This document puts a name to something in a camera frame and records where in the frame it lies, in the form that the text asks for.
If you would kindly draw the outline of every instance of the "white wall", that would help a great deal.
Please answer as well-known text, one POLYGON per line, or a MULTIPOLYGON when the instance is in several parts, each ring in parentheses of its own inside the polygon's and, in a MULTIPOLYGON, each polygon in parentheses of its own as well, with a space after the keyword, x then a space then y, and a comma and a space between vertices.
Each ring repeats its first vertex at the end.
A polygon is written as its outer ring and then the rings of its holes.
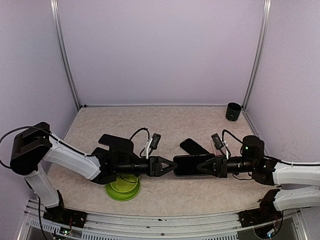
MULTIPOLYGON (((48 0, 0 1, 0 136, 46 121, 63 137, 76 109, 68 89, 48 0)), ((13 134, 1 143, 10 162, 13 134)), ((0 166, 0 238, 11 240, 29 199, 23 178, 0 166)))
MULTIPOLYGON (((320 1, 273 1, 247 112, 271 156, 319 162, 320 1)), ((312 240, 320 207, 302 211, 312 240)))
POLYGON ((82 104, 243 101, 264 0, 63 0, 82 104))

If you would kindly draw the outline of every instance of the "wire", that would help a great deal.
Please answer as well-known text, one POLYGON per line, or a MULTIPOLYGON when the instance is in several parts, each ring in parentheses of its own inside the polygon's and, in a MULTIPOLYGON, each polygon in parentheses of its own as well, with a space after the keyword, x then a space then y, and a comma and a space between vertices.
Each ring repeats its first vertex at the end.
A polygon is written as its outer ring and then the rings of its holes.
POLYGON ((38 216, 39 216, 39 223, 40 223, 40 228, 41 228, 41 232, 42 232, 42 235, 44 237, 45 240, 48 240, 46 234, 45 234, 45 231, 44 231, 44 228, 42 226, 42 221, 41 221, 41 211, 40 211, 40 208, 41 208, 41 199, 40 197, 38 197, 38 200, 39 200, 39 205, 38 205, 38 216))
POLYGON ((219 149, 220 153, 222 153, 223 156, 225 156, 226 154, 224 153, 224 151, 221 150, 221 148, 219 149))
POLYGON ((137 181, 128 181, 128 180, 124 179, 121 175, 119 175, 119 178, 121 178, 123 181, 125 181, 127 183, 136 184, 136 183, 140 182, 140 180, 142 179, 142 175, 139 174, 137 181))
POLYGON ((144 152, 144 150, 145 150, 145 148, 143 148, 143 149, 141 150, 141 152, 139 153, 140 158, 143 158, 143 157, 144 157, 144 156, 142 156, 142 153, 144 152))
POLYGON ((146 131, 148 133, 148 139, 150 139, 150 132, 149 132, 148 128, 142 127, 142 128, 139 128, 137 131, 135 131, 134 134, 132 134, 132 136, 129 138, 129 140, 132 140, 134 138, 134 136, 137 135, 141 131, 146 131))
POLYGON ((229 150, 229 148, 227 147, 227 146, 224 146, 225 147, 225 149, 228 151, 228 153, 229 153, 229 158, 231 157, 231 152, 230 152, 230 150, 229 150))
MULTIPOLYGON (((5 137, 7 137, 8 135, 14 133, 14 132, 17 132, 17 131, 20 131, 20 130, 23 130, 23 129, 36 129, 36 130, 39 130, 39 131, 42 131, 46 134, 48 134, 50 137, 52 137, 53 139, 55 139, 56 141, 58 140, 57 138, 55 138, 50 132, 47 132, 46 130, 42 129, 42 128, 39 128, 39 127, 36 127, 36 126, 21 126, 21 127, 18 127, 18 128, 15 128, 11 131, 8 131, 6 134, 4 134, 1 138, 0 138, 0 144, 1 142, 4 140, 5 137)), ((10 166, 7 166, 5 165, 1 160, 0 160, 0 164, 2 166, 4 166, 5 168, 7 169, 11 169, 10 166)))
MULTIPOLYGON (((44 132, 45 134, 49 135, 49 136, 50 136, 51 138, 53 138, 54 140, 56 140, 57 142, 59 142, 60 144, 64 145, 65 147, 69 148, 70 150, 75 151, 76 153, 78 153, 78 154, 80 154, 80 155, 82 155, 82 156, 85 156, 85 157, 93 157, 93 156, 101 155, 100 153, 86 154, 86 153, 83 153, 83 152, 81 152, 81 151, 78 151, 77 149, 73 148, 72 146, 66 144, 65 142, 58 140, 54 135, 52 135, 51 132, 48 132, 48 131, 46 131, 46 130, 40 128, 40 127, 36 127, 36 126, 21 126, 21 127, 18 127, 18 128, 13 129, 13 130, 11 130, 11 131, 8 131, 6 134, 4 134, 4 135, 0 138, 0 144, 1 144, 1 142, 4 140, 4 138, 7 137, 8 135, 10 135, 10 134, 12 134, 12 133, 14 133, 14 132, 23 130, 23 129, 36 129, 36 130, 42 131, 42 132, 44 132)), ((1 159, 0 159, 0 164, 1 164, 2 166, 4 166, 5 168, 7 168, 7 169, 11 169, 11 167, 5 165, 5 164, 1 161, 1 159)))
POLYGON ((281 230, 281 228, 282 228, 282 225, 283 225, 283 222, 284 222, 284 211, 282 211, 282 217, 281 217, 280 226, 279 226, 279 228, 277 229, 277 231, 275 232, 275 234, 273 234, 273 235, 271 236, 272 238, 280 232, 280 230, 281 230))
POLYGON ((235 179, 240 180, 240 181, 250 181, 250 180, 252 180, 252 178, 237 178, 234 173, 232 173, 232 177, 234 177, 235 179))
POLYGON ((275 160, 278 163, 289 165, 289 166, 304 166, 304 167, 315 167, 315 166, 318 167, 318 166, 320 166, 320 164, 291 163, 291 162, 282 161, 282 160, 280 160, 278 158, 275 158, 273 156, 267 156, 267 155, 264 155, 264 157, 266 159, 275 160))
POLYGON ((222 130, 222 142, 225 141, 225 133, 229 134, 231 137, 233 137, 235 140, 237 140, 239 143, 242 144, 242 141, 241 141, 239 138, 237 138, 235 135, 233 135, 231 132, 229 132, 229 131, 226 130, 226 129, 223 129, 223 130, 222 130))

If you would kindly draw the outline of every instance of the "smartphone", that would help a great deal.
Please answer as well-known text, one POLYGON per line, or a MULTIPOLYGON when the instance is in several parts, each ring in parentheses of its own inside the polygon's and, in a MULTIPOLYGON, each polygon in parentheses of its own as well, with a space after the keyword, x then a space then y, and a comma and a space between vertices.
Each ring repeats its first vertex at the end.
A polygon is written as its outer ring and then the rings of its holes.
POLYGON ((191 176, 205 176, 202 171, 197 169, 199 164, 204 163, 207 160, 214 158, 214 154, 205 155, 180 155, 173 158, 173 162, 177 163, 178 167, 173 170, 173 173, 177 177, 191 177, 191 176))
POLYGON ((203 155, 210 154, 207 150, 205 150, 201 145, 196 143, 191 138, 187 138, 183 142, 180 143, 180 148, 185 150, 190 155, 203 155))

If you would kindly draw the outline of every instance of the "green bowl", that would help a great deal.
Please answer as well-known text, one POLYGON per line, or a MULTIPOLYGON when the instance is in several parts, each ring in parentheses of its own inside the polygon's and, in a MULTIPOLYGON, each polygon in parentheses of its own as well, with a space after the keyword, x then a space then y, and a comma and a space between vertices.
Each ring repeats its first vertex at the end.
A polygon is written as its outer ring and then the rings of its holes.
POLYGON ((121 175, 116 178, 116 181, 111 182, 110 186, 118 193, 129 194, 134 191, 139 183, 138 177, 134 175, 121 175))
POLYGON ((133 175, 122 175, 122 178, 135 183, 126 182, 117 177, 115 182, 105 185, 105 190, 109 197, 113 200, 124 202, 131 200, 138 195, 141 188, 141 183, 138 181, 138 178, 134 177, 133 175))

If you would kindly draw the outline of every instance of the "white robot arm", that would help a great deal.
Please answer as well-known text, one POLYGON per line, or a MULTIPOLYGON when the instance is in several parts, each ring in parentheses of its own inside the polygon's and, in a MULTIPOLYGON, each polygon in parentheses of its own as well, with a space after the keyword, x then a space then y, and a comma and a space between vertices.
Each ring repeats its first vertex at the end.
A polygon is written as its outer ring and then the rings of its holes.
MULTIPOLYGON (((224 147, 217 133, 212 135, 212 140, 218 150, 224 147)), ((260 208, 239 213, 242 227, 280 219, 282 211, 287 209, 320 206, 320 162, 285 162, 266 156, 265 143, 254 135, 245 136, 239 142, 242 143, 242 156, 228 159, 216 156, 199 164, 197 169, 218 178, 227 178, 228 173, 252 172, 252 180, 269 186, 305 185, 292 190, 278 188, 268 191, 260 208)))
MULTIPOLYGON (((149 139, 149 149, 155 150, 161 136, 149 139)), ((92 154, 84 153, 50 132, 49 124, 40 122, 14 138, 10 167, 21 175, 45 206, 43 218, 83 228, 87 214, 64 207, 60 192, 53 188, 40 162, 45 161, 74 171, 93 183, 105 185, 117 180, 117 174, 160 177, 177 167, 161 156, 138 157, 131 140, 104 134, 99 143, 109 150, 97 147, 92 154)))

